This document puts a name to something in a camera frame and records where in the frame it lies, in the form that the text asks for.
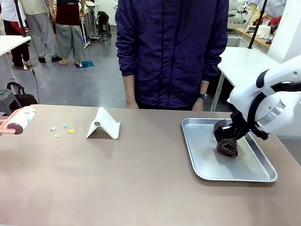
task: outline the wristwatch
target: wristwatch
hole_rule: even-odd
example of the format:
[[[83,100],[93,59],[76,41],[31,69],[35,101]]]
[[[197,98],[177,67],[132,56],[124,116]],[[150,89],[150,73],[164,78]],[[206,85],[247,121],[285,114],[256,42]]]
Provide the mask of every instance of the wristwatch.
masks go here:
[[[198,98],[207,100],[208,96],[207,96],[207,94],[199,94]]]

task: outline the white table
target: white table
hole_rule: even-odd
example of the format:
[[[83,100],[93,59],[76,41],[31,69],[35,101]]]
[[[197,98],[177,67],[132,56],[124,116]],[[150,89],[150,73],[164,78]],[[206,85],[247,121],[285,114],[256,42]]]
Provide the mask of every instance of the white table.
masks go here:
[[[255,82],[260,73],[279,64],[254,48],[227,47],[221,57],[222,61],[218,68],[222,75],[211,106],[211,112],[216,110],[225,78],[234,87],[246,82]]]
[[[3,35],[0,36],[0,57],[4,60],[7,71],[10,72],[9,78],[12,81],[16,81],[16,77],[14,75],[13,70],[11,69],[11,63],[8,60],[7,52],[20,46],[21,44],[29,41],[31,39],[30,36],[23,37],[20,35]]]

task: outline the black pole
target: black pole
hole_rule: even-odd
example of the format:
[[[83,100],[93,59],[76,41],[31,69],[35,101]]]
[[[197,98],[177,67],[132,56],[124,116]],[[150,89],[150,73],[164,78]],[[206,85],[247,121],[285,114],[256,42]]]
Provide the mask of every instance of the black pole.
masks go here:
[[[17,15],[18,15],[20,27],[21,27],[21,30],[22,30],[22,35],[23,35],[23,37],[26,37],[26,32],[25,32],[25,29],[24,29],[24,26],[23,26],[21,13],[20,13],[19,5],[18,5],[18,0],[14,0],[14,1],[15,1],[15,6],[16,6],[16,10],[17,10]]]
[[[264,14],[265,7],[266,7],[266,5],[267,5],[267,2],[268,2],[268,0],[264,0],[263,6],[262,6],[262,9],[261,9],[261,12],[260,12],[260,16],[259,16],[258,22],[257,22],[256,27],[255,27],[254,34],[253,34],[253,36],[252,36],[252,39],[251,39],[251,42],[250,42],[250,45],[249,45],[248,48],[252,48],[252,45],[253,45],[253,43],[254,43],[256,34],[257,34],[257,32],[258,32],[258,29],[259,29],[259,26],[260,26],[260,23],[261,23],[263,14]]]

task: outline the blue object on floor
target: blue object on floor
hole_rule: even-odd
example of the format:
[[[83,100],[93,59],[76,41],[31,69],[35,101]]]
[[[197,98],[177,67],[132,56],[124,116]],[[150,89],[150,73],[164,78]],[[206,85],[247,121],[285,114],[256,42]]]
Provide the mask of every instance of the blue object on floor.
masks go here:
[[[83,61],[83,62],[81,62],[81,64],[83,65],[82,67],[80,67],[77,64],[75,64],[76,68],[94,67],[94,63],[92,61]]]

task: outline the tray rim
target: tray rim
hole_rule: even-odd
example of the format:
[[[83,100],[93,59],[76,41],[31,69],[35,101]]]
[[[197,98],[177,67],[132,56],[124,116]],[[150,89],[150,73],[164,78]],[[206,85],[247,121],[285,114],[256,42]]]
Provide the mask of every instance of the tray rim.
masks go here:
[[[187,121],[187,120],[190,120],[190,119],[192,119],[192,120],[197,120],[197,119],[202,119],[202,120],[228,120],[228,121],[232,121],[232,119],[225,119],[225,118],[224,119],[223,118],[186,118],[186,119],[182,120],[181,126],[182,126],[182,130],[183,130],[183,134],[184,134],[186,146],[187,146],[187,149],[188,149],[188,153],[189,153],[189,156],[190,156],[190,161],[191,161],[193,170],[194,170],[194,172],[196,173],[196,175],[198,177],[200,177],[203,180],[207,180],[207,181],[252,182],[252,183],[274,183],[274,182],[276,182],[278,180],[278,174],[277,174],[277,171],[275,170],[274,166],[272,165],[272,163],[269,161],[269,159],[267,158],[267,156],[265,155],[265,153],[258,146],[258,144],[256,143],[256,141],[254,140],[254,138],[250,134],[249,134],[249,137],[254,141],[254,143],[259,148],[260,152],[262,153],[263,157],[266,159],[266,161],[268,162],[268,164],[270,165],[270,167],[275,172],[276,175],[275,175],[274,179],[272,179],[272,180],[215,179],[215,178],[207,178],[207,177],[204,177],[201,174],[199,174],[197,172],[196,168],[195,168],[195,165],[194,165],[194,162],[193,162],[193,158],[192,158],[192,154],[191,154],[191,150],[189,148],[189,144],[188,144],[186,133],[185,133],[185,129],[184,129],[185,125],[187,125],[187,124],[184,125],[184,122]]]

